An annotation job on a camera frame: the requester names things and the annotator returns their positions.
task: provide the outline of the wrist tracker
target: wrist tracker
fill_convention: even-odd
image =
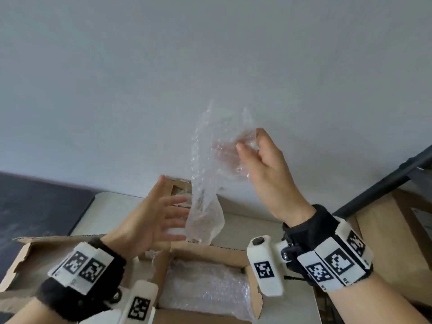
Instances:
[[[48,272],[36,292],[43,304],[68,321],[82,321],[111,309],[126,260],[100,239],[80,242]]]
[[[308,221],[294,227],[283,224],[281,242],[273,244],[264,235],[249,243],[247,256],[265,295],[284,292],[285,275],[280,263],[324,291],[349,286],[373,272],[373,253],[351,226],[323,206],[313,207],[316,213]]]

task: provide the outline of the black button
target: black button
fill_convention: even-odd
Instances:
[[[260,236],[259,238],[255,238],[252,240],[253,245],[262,245],[264,243],[264,238]]]

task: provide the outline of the forearm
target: forearm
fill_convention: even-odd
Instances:
[[[428,324],[428,321],[378,274],[328,293],[346,324]]]
[[[42,304],[36,298],[15,314],[6,324],[67,324],[55,311]]]

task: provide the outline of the open cardboard box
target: open cardboard box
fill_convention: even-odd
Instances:
[[[76,244],[89,241],[95,235],[82,236],[51,236],[39,238],[19,238],[24,244],[6,276],[0,283],[0,311],[17,312],[28,303],[35,294],[38,286],[46,279],[46,273],[51,267],[60,262]],[[186,261],[207,261],[223,263],[228,266],[244,268],[249,279],[251,292],[251,307],[255,318],[260,316],[263,299],[258,292],[258,283],[249,264],[246,252],[214,246],[203,246],[190,242],[156,243],[151,250],[159,251],[153,259],[154,275],[151,281],[158,285],[159,292],[156,299],[154,324],[168,323],[206,323],[206,324],[240,324],[248,323],[233,316],[203,314],[192,311],[173,309],[158,309],[157,301],[162,293],[165,276],[171,256]],[[143,254],[140,261],[149,261]],[[122,286],[130,287],[133,276],[132,263],[128,262]]]

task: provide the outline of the cardboard box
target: cardboard box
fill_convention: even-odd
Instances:
[[[16,313],[27,304],[35,294],[38,286],[46,279],[46,273],[70,252],[78,242],[88,241],[94,235],[19,238],[17,241],[24,244],[13,265],[9,268],[3,281],[0,283],[0,311]],[[244,268],[249,278],[251,291],[251,307],[256,318],[260,316],[263,299],[258,292],[258,283],[249,264],[246,252],[214,246],[202,246],[190,242],[166,242],[156,243],[151,250],[159,251],[153,259],[154,276],[152,282],[158,285],[159,292],[156,299],[162,293],[166,271],[170,258],[176,257],[186,261],[208,261],[223,263],[228,266]],[[143,254],[140,261],[149,261]],[[132,263],[126,266],[126,273],[122,286],[131,287]],[[219,316],[202,314],[191,311],[157,309],[154,324],[168,323],[248,323],[236,319],[233,316]]]
[[[432,306],[432,240],[414,211],[432,214],[423,197],[395,190],[357,213],[375,271],[407,299]]]

